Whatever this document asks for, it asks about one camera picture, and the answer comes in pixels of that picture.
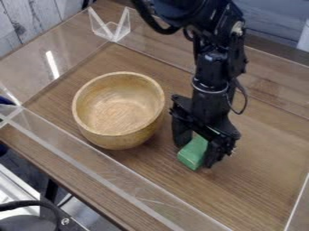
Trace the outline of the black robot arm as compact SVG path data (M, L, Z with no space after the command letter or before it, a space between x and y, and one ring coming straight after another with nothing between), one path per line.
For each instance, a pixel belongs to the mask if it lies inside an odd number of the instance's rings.
M172 131L178 158L213 167L233 153L241 132L229 114L239 76L247 72L247 26L233 0L132 0L148 25L161 34L182 32L193 44L192 96L173 95Z

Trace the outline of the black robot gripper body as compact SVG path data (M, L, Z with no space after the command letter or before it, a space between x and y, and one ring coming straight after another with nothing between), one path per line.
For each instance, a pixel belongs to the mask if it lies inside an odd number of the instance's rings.
M201 135L209 143L221 136L233 138L237 144L241 132L229 120L229 112L235 110L232 103L240 81L227 81L223 86L207 86L194 79L192 86L192 97L172 96L172 118L180 117L189 121L192 131Z

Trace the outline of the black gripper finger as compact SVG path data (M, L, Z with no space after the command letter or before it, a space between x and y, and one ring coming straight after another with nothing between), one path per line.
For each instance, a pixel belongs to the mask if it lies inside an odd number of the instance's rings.
M208 145L205 151L205 167L211 169L217 162L221 162L227 155L232 155L236 147L236 140L231 137L219 136Z
M193 131L192 123L180 117L173 117L172 120L172 131L174 144L181 148L192 140Z

